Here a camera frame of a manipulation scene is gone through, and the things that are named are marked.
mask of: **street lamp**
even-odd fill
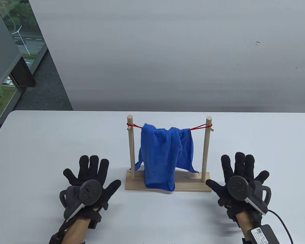
[[[17,31],[15,31],[13,34],[18,33],[18,35],[20,36],[21,41],[23,42],[23,44],[24,44],[24,46],[25,46],[25,48],[26,48],[26,50],[27,50],[27,52],[28,52],[28,49],[27,49],[27,47],[26,47],[26,44],[25,44],[23,38],[21,37],[21,35],[20,35],[20,33],[19,33],[21,27],[22,27],[22,25],[21,25],[21,26],[19,27],[19,29],[18,29]]]

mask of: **wooden post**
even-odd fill
[[[212,124],[212,117],[207,116],[206,126],[211,126],[211,124]],[[208,160],[209,140],[210,140],[211,131],[213,131],[211,130],[211,128],[206,128],[205,130],[205,142],[203,144],[203,156],[202,156],[201,182],[206,181],[207,160]]]
[[[133,116],[127,116],[128,124],[133,125]],[[131,178],[135,178],[135,156],[134,156],[134,135],[133,135],[133,126],[128,126],[129,132],[129,148],[130,148],[130,163],[131,163]]]

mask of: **red rope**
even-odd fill
[[[200,126],[197,126],[197,127],[192,128],[192,129],[190,129],[190,130],[204,129],[204,128],[211,128],[211,127],[212,127],[212,124],[209,125],[209,126],[202,127],[202,126],[204,126],[204,125],[206,125],[206,124],[202,124],[202,125],[200,125]]]
[[[140,129],[142,129],[142,127],[140,127],[140,126],[137,126],[137,125],[135,125],[135,124],[131,125],[131,124],[128,124],[128,123],[127,123],[127,125],[128,125],[128,126],[131,126],[131,127],[137,127],[137,128],[140,128]]]
[[[212,124],[211,124],[211,125],[209,125],[209,126],[202,127],[202,126],[204,126],[204,125],[206,125],[206,124],[202,124],[202,125],[200,125],[200,126],[197,126],[197,127],[192,128],[192,129],[190,129],[190,130],[195,130],[195,129],[204,129],[204,128],[210,128],[210,127],[212,127]],[[142,127],[137,126],[137,125],[135,125],[135,124],[131,125],[131,124],[128,124],[128,123],[127,123],[127,126],[131,126],[131,127],[137,127],[137,128],[142,129]]]

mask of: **window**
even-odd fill
[[[8,76],[0,87],[0,118],[16,93],[18,93],[18,89],[13,79]]]
[[[0,15],[27,66],[34,73],[47,47],[29,1],[0,0]]]

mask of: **finger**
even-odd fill
[[[224,172],[225,184],[227,181],[234,176],[233,169],[231,167],[231,159],[228,155],[221,156],[221,166],[222,171]]]
[[[98,174],[97,174],[97,177],[98,177],[97,180],[101,184],[101,186],[103,186],[105,183],[109,164],[110,164],[109,161],[105,158],[100,161]]]
[[[120,180],[114,180],[111,184],[109,184],[106,189],[104,189],[104,195],[99,198],[99,202],[108,202],[111,196],[119,189],[121,186]]]
[[[81,176],[87,176],[88,175],[88,163],[89,158],[87,155],[83,155],[79,159],[79,174],[78,178]]]
[[[252,181],[254,179],[254,157],[249,154],[245,156],[245,179],[247,181]]]
[[[98,170],[98,164],[99,164],[99,158],[97,155],[92,155],[89,158],[89,174],[91,176],[97,176],[97,170]]]
[[[261,183],[263,184],[264,181],[269,177],[270,173],[266,170],[263,170],[257,177],[255,177],[254,180],[258,180],[261,181]]]
[[[63,171],[63,175],[68,179],[69,183],[72,185],[72,182],[75,182],[77,178],[75,175],[72,173],[70,169],[65,169]]]
[[[227,202],[226,198],[219,198],[218,205],[222,207],[226,204],[226,202]]]
[[[244,153],[238,151],[235,154],[235,170],[234,170],[234,175],[238,175],[238,176],[244,177],[244,160],[245,160]]]
[[[221,197],[223,186],[210,179],[206,180],[206,185],[209,186],[219,197]]]

